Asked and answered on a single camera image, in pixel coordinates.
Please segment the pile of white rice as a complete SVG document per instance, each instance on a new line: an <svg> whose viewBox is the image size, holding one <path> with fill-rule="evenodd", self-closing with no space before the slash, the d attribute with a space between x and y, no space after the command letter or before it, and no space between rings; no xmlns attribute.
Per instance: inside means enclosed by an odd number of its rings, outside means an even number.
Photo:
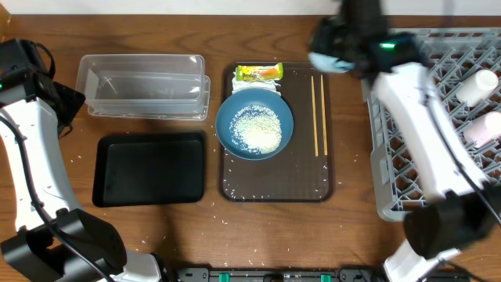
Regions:
<svg viewBox="0 0 501 282"><path fill-rule="evenodd" d="M232 143L252 154L272 153L282 140L278 116L263 106L247 106L239 110L231 120L229 130Z"/></svg>

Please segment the pink cup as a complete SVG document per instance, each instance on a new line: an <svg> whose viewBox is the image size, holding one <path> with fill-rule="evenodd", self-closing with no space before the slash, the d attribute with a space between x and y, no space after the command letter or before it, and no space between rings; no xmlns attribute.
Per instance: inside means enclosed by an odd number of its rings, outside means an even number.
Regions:
<svg viewBox="0 0 501 282"><path fill-rule="evenodd" d="M493 111L473 120L463 136L468 143L473 143L475 148L480 148L500 137L500 112Z"/></svg>

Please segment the light blue bowl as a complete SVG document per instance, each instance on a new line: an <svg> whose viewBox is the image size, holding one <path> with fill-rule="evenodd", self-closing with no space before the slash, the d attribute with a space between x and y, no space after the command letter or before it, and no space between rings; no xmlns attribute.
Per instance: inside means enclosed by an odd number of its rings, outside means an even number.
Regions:
<svg viewBox="0 0 501 282"><path fill-rule="evenodd" d="M353 63L317 52L310 52L308 58L314 68L323 73L343 74L355 67Z"/></svg>

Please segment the dark blue plate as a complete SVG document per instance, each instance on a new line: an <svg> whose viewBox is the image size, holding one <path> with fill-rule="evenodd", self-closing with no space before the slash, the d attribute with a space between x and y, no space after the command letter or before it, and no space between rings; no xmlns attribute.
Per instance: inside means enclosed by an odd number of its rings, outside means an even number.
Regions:
<svg viewBox="0 0 501 282"><path fill-rule="evenodd" d="M281 123L282 140L279 147L269 154L252 154L238 149L231 141L229 130L234 115L247 106L263 106L273 110ZM264 160L278 154L289 143L294 131L294 119L285 100L270 90L244 89L227 98L218 110L216 132L220 143L228 152L245 160Z"/></svg>

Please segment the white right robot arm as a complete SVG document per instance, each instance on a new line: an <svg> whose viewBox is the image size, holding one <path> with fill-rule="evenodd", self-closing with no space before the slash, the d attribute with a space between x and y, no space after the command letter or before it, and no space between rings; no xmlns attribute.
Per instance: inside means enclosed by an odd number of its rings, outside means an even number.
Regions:
<svg viewBox="0 0 501 282"><path fill-rule="evenodd" d="M390 31L378 0L343 0L320 20L309 59L324 73L353 71L394 118L426 200L403 221L405 240L379 280L420 281L488 236L500 222L500 188L462 144L413 34Z"/></svg>

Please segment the black rectangular tray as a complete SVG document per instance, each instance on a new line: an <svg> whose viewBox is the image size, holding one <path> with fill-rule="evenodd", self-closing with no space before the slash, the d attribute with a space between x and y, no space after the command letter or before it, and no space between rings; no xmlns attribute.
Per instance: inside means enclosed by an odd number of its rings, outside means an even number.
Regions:
<svg viewBox="0 0 501 282"><path fill-rule="evenodd" d="M99 208L193 203L204 195L202 132L124 134L97 146L92 202Z"/></svg>

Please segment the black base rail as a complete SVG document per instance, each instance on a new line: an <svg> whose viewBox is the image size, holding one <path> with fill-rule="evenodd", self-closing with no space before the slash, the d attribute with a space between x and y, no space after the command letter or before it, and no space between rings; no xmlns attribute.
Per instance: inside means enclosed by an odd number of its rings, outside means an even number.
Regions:
<svg viewBox="0 0 501 282"><path fill-rule="evenodd" d="M333 271L299 269L178 269L175 282L383 282L377 270L344 268Z"/></svg>

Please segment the yellow green snack wrapper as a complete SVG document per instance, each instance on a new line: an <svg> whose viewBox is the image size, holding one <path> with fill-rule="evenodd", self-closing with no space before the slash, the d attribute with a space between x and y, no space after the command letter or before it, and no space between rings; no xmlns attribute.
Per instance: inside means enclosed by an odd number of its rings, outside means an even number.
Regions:
<svg viewBox="0 0 501 282"><path fill-rule="evenodd" d="M236 68L236 80L247 82L275 81L283 78L283 64L272 66L242 66Z"/></svg>

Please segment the white crumpled napkin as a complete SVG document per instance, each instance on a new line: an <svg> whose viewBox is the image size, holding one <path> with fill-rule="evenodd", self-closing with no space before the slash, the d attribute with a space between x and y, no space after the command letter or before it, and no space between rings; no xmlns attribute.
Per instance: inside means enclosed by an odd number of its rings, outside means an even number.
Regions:
<svg viewBox="0 0 501 282"><path fill-rule="evenodd" d="M276 81L237 81L236 71L233 72L232 79L232 94L244 89L266 89L280 96L279 88L281 84Z"/></svg>

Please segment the clear plastic bin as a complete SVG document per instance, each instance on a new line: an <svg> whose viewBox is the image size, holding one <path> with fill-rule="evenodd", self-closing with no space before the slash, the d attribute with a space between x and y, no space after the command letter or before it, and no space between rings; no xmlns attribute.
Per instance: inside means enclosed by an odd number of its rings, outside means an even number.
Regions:
<svg viewBox="0 0 501 282"><path fill-rule="evenodd" d="M203 121L211 80L201 55L83 56L76 90L96 117Z"/></svg>

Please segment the grey dishwasher rack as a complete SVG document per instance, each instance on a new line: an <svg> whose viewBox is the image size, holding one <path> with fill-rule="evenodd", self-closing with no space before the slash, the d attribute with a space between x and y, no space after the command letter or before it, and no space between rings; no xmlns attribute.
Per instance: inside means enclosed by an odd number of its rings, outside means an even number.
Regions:
<svg viewBox="0 0 501 282"><path fill-rule="evenodd" d="M410 33L416 36L420 51L431 65L431 76L458 135L470 128L473 120L500 110L499 88L476 107L468 107L456 97L463 82L477 71L500 73L498 27L412 28ZM425 205L418 171L396 122L365 82L362 95L371 125L370 160L377 213L383 220L401 222L407 212Z"/></svg>

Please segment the cream white cup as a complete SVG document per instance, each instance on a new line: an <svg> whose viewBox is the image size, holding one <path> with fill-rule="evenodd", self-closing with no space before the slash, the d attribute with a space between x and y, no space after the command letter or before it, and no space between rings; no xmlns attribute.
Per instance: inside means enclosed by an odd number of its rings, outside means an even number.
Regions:
<svg viewBox="0 0 501 282"><path fill-rule="evenodd" d="M456 98L467 107L476 107L489 97L498 84L499 79L493 71L479 70L461 83Z"/></svg>

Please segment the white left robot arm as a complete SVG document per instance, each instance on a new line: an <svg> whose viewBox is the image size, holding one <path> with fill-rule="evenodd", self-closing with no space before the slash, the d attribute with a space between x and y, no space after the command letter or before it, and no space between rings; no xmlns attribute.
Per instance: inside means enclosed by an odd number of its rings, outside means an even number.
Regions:
<svg viewBox="0 0 501 282"><path fill-rule="evenodd" d="M11 267L31 281L162 281L152 254L125 248L117 230L83 210L70 186L59 138L85 96L53 80L44 46L1 44L1 138L16 193L16 235L1 242Z"/></svg>

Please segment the dark brown serving tray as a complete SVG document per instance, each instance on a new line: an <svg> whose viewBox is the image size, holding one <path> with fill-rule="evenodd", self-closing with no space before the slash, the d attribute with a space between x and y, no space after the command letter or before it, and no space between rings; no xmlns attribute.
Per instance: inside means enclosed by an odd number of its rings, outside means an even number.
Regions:
<svg viewBox="0 0 501 282"><path fill-rule="evenodd" d="M284 62L279 92L290 107L294 131L277 155L248 161L221 148L218 192L233 202L322 202L334 193L334 168L328 78L307 62ZM328 155L323 152L320 76L326 103ZM311 76L315 79L319 156L315 156Z"/></svg>

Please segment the wooden chopstick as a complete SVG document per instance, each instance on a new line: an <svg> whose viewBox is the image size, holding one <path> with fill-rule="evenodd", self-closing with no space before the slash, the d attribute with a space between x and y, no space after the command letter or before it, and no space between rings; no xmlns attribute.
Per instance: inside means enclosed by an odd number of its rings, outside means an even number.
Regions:
<svg viewBox="0 0 501 282"><path fill-rule="evenodd" d="M327 130L326 130L326 103L325 103L325 89L323 76L320 76L320 95L321 95L321 109L322 109L322 124L323 124L323 152L324 155L328 155L328 142L327 142Z"/></svg>
<svg viewBox="0 0 501 282"><path fill-rule="evenodd" d="M318 129L317 129L317 118L316 118L316 101L315 101L315 79L311 76L311 94L312 94L312 120L313 120L313 135L314 135L314 148L315 156L319 156L319 144L318 144Z"/></svg>

